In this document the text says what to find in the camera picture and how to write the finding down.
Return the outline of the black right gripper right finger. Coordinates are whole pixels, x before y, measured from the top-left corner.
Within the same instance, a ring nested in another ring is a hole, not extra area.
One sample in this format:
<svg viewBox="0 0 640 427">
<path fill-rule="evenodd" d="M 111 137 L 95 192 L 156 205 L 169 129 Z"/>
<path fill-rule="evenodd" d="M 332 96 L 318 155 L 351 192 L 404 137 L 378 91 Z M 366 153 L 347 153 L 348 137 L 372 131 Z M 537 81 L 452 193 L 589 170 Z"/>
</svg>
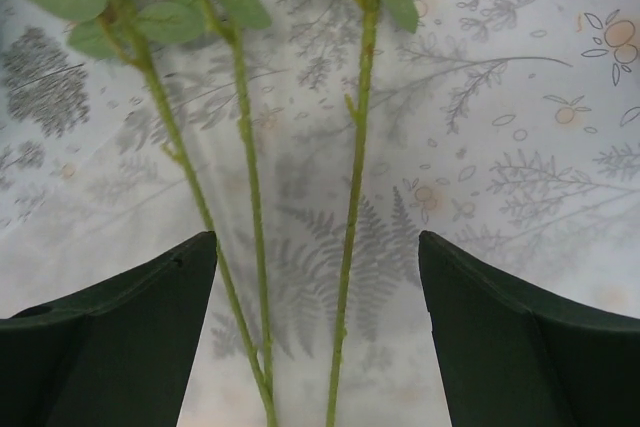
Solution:
<svg viewBox="0 0 640 427">
<path fill-rule="evenodd" d="M 430 231 L 419 271 L 452 425 L 638 425 L 638 319 L 544 290 Z"/>
</svg>

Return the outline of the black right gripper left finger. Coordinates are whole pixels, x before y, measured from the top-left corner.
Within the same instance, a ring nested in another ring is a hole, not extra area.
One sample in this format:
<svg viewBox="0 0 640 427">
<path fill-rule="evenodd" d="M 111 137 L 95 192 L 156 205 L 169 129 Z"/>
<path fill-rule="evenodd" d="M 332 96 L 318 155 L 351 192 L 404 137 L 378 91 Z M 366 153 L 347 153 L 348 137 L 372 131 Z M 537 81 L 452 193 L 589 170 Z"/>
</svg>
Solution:
<svg viewBox="0 0 640 427">
<path fill-rule="evenodd" d="M 217 264 L 201 232 L 1 321 L 4 426 L 174 427 Z"/>
</svg>

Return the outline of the white wrapping paper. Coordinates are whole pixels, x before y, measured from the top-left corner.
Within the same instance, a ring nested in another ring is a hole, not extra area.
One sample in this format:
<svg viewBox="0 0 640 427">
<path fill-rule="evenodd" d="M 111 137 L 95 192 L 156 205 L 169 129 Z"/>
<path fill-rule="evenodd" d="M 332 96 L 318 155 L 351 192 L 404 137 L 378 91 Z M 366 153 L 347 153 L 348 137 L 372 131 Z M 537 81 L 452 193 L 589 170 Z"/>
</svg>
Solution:
<svg viewBox="0 0 640 427">
<path fill-rule="evenodd" d="M 274 26 L 246 33 L 244 58 L 262 205 L 271 351 L 283 426 L 325 422 L 355 127 L 362 14 L 352 0 L 269 0 Z M 245 329 L 262 352 L 249 168 L 233 56 L 223 42 L 172 50 L 158 63 L 196 170 Z M 350 271 L 337 424 L 446 426 L 446 401 L 418 271 L 418 236 L 443 202 L 405 170 L 381 134 L 385 92 L 371 89 Z M 150 103 L 1 243 L 11 265 L 2 305 L 108 277 L 203 226 Z"/>
</svg>

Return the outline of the white rose stem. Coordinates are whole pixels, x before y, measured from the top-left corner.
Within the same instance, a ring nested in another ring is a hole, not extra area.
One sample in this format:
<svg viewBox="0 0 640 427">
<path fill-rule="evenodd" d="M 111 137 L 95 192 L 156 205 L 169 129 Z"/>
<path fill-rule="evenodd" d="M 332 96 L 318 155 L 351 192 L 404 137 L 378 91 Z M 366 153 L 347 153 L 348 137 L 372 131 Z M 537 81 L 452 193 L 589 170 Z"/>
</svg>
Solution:
<svg viewBox="0 0 640 427">
<path fill-rule="evenodd" d="M 263 209 L 258 173 L 257 150 L 251 118 L 249 79 L 244 55 L 245 27 L 264 29 L 271 25 L 271 18 L 259 0 L 198 0 L 207 32 L 212 32 L 226 42 L 233 59 L 233 75 L 236 88 L 240 139 L 244 145 L 248 173 L 250 204 L 253 222 L 254 249 L 258 278 L 258 300 L 261 319 L 261 349 L 252 340 L 241 300 L 234 285 L 228 262 L 222 251 L 218 252 L 219 271 L 238 331 L 245 348 L 250 369 L 258 389 L 268 426 L 277 426 L 274 387 L 273 353 L 270 324 L 269 287 L 266 267 Z"/>
</svg>

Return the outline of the peach rose stem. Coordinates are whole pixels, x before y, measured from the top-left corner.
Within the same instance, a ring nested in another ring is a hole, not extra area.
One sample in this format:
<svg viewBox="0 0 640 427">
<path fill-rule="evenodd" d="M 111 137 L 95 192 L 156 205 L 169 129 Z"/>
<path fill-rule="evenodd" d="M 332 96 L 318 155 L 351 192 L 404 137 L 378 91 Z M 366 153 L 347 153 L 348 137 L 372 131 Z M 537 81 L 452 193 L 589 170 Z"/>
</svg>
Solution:
<svg viewBox="0 0 640 427">
<path fill-rule="evenodd" d="M 377 316 L 405 279 L 402 260 L 393 254 L 389 230 L 362 195 L 369 101 L 376 56 L 377 26 L 381 12 L 394 19 L 398 29 L 413 33 L 419 25 L 414 0 L 300 0 L 301 19 L 293 38 L 305 53 L 321 60 L 338 52 L 346 64 L 348 44 L 359 42 L 359 73 L 349 80 L 345 107 L 349 115 L 337 133 L 320 135 L 322 147 L 340 137 L 353 140 L 352 168 L 346 181 L 349 204 L 344 229 L 322 235 L 322 263 L 310 271 L 316 296 L 323 302 L 331 323 L 332 348 L 324 423 L 337 423 L 344 342 L 350 328 L 375 333 Z"/>
</svg>

